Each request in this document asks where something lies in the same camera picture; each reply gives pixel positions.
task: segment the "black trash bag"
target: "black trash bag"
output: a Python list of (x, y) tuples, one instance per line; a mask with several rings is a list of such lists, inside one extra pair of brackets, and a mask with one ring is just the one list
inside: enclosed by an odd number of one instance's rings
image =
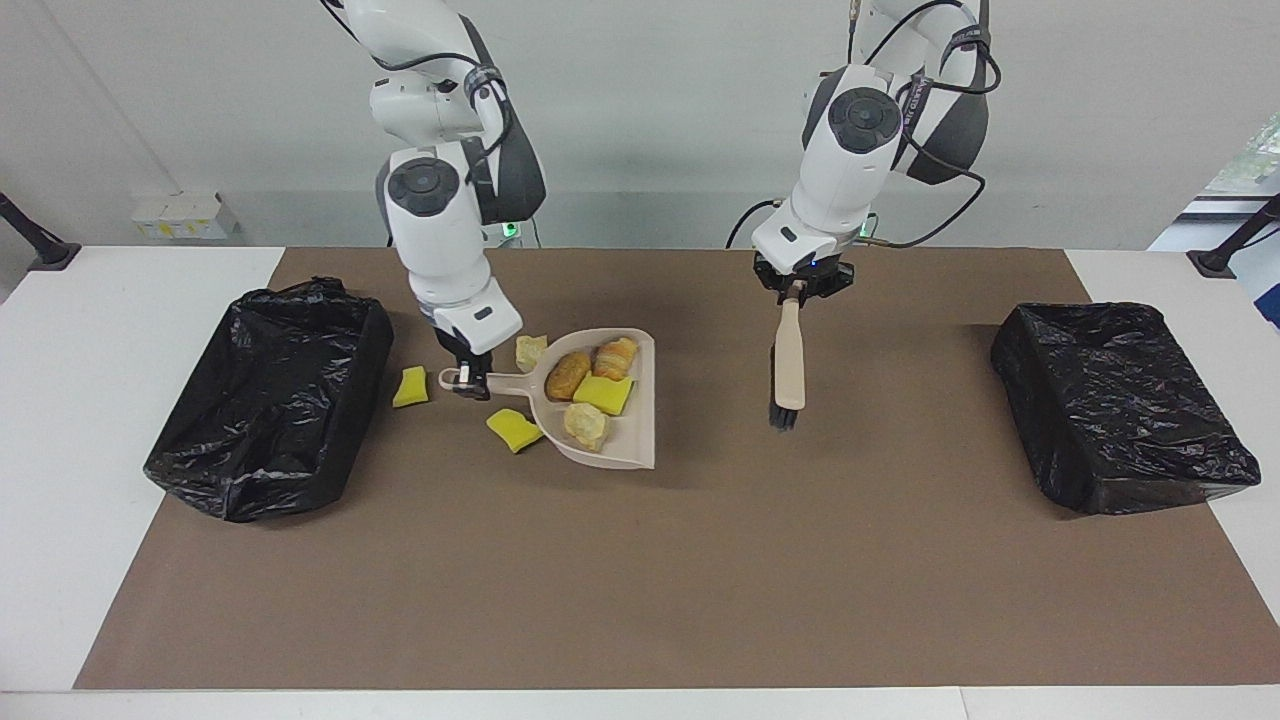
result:
[(1155, 307), (1019, 305), (991, 363), (1036, 482), (1059, 505), (1124, 515), (1261, 482)]
[(376, 300), (337, 278), (232, 302), (143, 465), (196, 510), (247, 523), (342, 496), (390, 352)]

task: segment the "bread roll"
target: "bread roll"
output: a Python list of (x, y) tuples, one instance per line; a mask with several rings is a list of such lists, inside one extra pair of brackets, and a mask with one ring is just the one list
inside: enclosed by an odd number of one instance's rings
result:
[(564, 411), (564, 432), (591, 452), (600, 451), (608, 428), (609, 418), (594, 405), (575, 402)]
[(591, 372), (591, 356), (586, 352), (570, 352), (556, 363), (547, 375), (547, 397), (559, 402), (573, 400), (577, 386)]

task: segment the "croissant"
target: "croissant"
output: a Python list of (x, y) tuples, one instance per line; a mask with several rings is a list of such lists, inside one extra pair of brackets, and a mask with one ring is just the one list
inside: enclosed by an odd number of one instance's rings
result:
[(620, 337), (613, 342), (602, 345), (595, 351), (595, 368), (591, 370), (591, 374), (600, 378), (609, 378), (611, 380), (621, 380), (627, 377), (627, 370), (631, 369), (631, 363), (636, 359), (636, 350), (639, 348), (640, 346), (628, 337)]

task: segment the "green light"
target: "green light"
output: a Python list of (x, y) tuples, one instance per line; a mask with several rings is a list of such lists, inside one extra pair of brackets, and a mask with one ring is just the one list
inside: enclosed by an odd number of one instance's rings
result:
[(868, 213), (867, 219), (863, 222), (863, 227), (858, 228), (858, 237), (872, 237), (878, 227), (879, 218), (876, 213)]

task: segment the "brown paper mat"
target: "brown paper mat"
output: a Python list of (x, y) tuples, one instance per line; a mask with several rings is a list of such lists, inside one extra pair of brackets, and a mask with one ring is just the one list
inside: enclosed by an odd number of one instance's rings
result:
[[(987, 350), (1014, 304), (1087, 301), (1059, 251), (861, 250), (801, 314), (810, 407), (765, 421), (778, 313), (745, 252), (493, 254), (526, 331), (658, 346), (658, 470), (499, 406), (392, 411), (445, 366), (392, 251), (291, 249), (397, 342), (346, 497), (232, 525), (165, 500), (78, 688), (1280, 683), (1280, 629), (1206, 506), (1076, 518), (1032, 482)], [(512, 369), (509, 348), (499, 369)]]

